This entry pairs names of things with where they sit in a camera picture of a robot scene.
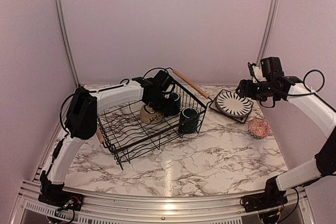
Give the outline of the white striped round plate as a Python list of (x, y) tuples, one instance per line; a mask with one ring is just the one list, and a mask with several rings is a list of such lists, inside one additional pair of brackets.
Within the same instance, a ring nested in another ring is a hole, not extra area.
[(253, 107), (247, 98), (241, 98), (231, 91), (221, 92), (215, 99), (215, 105), (224, 114), (236, 118), (247, 116)]

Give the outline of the beige ceramic bowl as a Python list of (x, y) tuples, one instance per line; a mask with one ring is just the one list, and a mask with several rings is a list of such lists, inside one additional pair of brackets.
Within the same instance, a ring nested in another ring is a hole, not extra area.
[(140, 119), (146, 124), (157, 124), (162, 121), (163, 114), (148, 105), (143, 105), (140, 109)]

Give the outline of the navy blue mug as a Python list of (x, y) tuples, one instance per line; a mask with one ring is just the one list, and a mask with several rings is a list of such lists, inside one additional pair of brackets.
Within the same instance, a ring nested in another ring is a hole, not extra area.
[(176, 116), (180, 112), (181, 97), (178, 93), (172, 92), (167, 101), (167, 107), (164, 112), (165, 116)]

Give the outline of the square floral black-backed plate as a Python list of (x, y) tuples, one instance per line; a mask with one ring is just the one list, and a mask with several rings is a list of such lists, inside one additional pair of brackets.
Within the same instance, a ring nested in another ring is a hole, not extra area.
[[(222, 90), (220, 90), (220, 92), (216, 95), (216, 96), (218, 96), (221, 92), (223, 92), (223, 91), (229, 91), (229, 90), (227, 90), (227, 89), (222, 89)], [(221, 114), (221, 115), (223, 115), (223, 116), (225, 116), (225, 117), (227, 117), (227, 118), (229, 118), (229, 119), (232, 119), (232, 120), (234, 120), (235, 122), (238, 122), (238, 123), (240, 123), (240, 124), (244, 124), (246, 121), (247, 121), (247, 118), (250, 116), (250, 114), (252, 113), (252, 111), (247, 115), (247, 116), (245, 116), (245, 117), (242, 117), (242, 118), (236, 118), (236, 117), (232, 117), (232, 116), (229, 116), (229, 115), (226, 115), (226, 114), (224, 114), (223, 112), (218, 112), (219, 114)]]

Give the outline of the blue white patterned bowl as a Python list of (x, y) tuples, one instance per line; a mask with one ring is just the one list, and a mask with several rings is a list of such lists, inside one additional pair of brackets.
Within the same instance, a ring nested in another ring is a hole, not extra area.
[(248, 132), (252, 137), (262, 139), (270, 134), (270, 127), (262, 119), (252, 119), (248, 121)]

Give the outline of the dark green mug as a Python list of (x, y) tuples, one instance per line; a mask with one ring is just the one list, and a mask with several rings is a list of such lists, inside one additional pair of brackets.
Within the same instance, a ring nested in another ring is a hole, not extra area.
[(180, 113), (178, 132), (192, 134), (196, 132), (199, 114), (195, 108), (184, 108)]

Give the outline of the black wire dish rack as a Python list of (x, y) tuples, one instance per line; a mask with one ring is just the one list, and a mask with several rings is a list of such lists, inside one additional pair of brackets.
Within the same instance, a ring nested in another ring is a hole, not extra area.
[[(157, 73), (161, 69), (170, 75), (173, 74), (172, 68), (157, 68)], [(172, 92), (181, 97), (180, 112), (176, 116), (165, 116), (164, 112), (160, 111), (163, 114), (161, 122), (146, 124), (140, 119), (140, 109), (145, 105), (142, 101), (124, 103), (98, 113), (97, 125), (104, 137), (102, 146), (110, 151), (119, 166), (150, 151), (158, 150), (174, 139), (188, 135), (178, 131), (180, 113), (184, 108), (195, 108), (198, 111), (195, 133), (200, 131), (207, 105), (177, 80), (173, 80), (175, 87)]]

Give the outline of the grey reindeer round plate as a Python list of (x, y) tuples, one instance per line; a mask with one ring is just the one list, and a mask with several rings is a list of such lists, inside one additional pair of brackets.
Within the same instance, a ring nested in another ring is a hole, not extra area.
[(213, 110), (216, 110), (217, 112), (221, 112), (221, 109), (217, 106), (216, 100), (217, 100), (217, 96), (214, 98), (214, 100), (212, 102), (212, 105), (211, 105), (211, 108)]

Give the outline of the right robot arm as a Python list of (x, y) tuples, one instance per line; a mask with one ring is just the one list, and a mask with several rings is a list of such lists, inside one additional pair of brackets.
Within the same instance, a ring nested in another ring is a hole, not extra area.
[(260, 203), (271, 207), (280, 199), (280, 192), (335, 175), (335, 109), (317, 91), (309, 89), (303, 80), (285, 76), (278, 57), (262, 59), (260, 66), (249, 63), (248, 69), (252, 79), (241, 80), (236, 89), (241, 98), (251, 98), (259, 103), (268, 98), (273, 102), (287, 101), (302, 111), (327, 139), (313, 159), (267, 180)]

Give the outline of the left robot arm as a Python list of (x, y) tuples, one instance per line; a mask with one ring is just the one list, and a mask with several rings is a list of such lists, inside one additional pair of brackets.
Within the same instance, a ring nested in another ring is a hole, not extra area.
[(69, 96), (71, 103), (63, 123), (66, 136), (58, 143), (51, 161), (41, 171), (41, 193), (56, 206), (66, 202), (66, 193), (62, 190), (66, 173), (84, 141), (96, 134), (98, 113), (138, 101), (165, 112), (169, 93), (175, 87), (174, 82), (171, 75), (161, 69), (154, 77), (136, 77), (107, 88), (88, 90), (83, 86), (78, 87)]

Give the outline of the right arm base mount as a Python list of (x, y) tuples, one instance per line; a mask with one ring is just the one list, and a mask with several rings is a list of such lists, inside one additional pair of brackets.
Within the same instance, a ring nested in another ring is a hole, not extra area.
[(286, 192), (278, 188), (276, 178), (275, 176), (266, 181), (265, 189), (262, 193), (242, 196), (239, 203), (244, 207), (245, 212), (283, 206), (288, 202)]

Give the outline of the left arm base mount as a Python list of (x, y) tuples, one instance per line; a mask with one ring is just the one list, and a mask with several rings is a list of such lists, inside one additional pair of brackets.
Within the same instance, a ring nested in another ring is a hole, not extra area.
[(80, 211), (83, 204), (83, 195), (63, 190), (64, 184), (54, 185), (49, 180), (41, 182), (38, 200), (48, 205), (63, 207), (72, 200), (69, 205), (75, 210)]

